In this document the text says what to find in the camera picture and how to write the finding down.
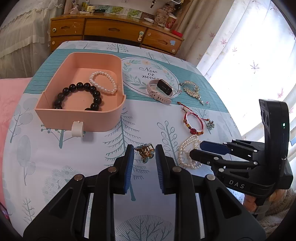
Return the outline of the person's right hand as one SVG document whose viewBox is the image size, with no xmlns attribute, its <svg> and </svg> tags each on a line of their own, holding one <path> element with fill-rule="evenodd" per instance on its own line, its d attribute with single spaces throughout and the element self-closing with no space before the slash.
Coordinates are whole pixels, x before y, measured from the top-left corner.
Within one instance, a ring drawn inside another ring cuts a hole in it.
<svg viewBox="0 0 296 241">
<path fill-rule="evenodd" d="M 249 211 L 249 212 L 255 212 L 257 209 L 257 205 L 255 203 L 256 197 L 246 195 L 244 196 L 243 206 Z"/>
</svg>

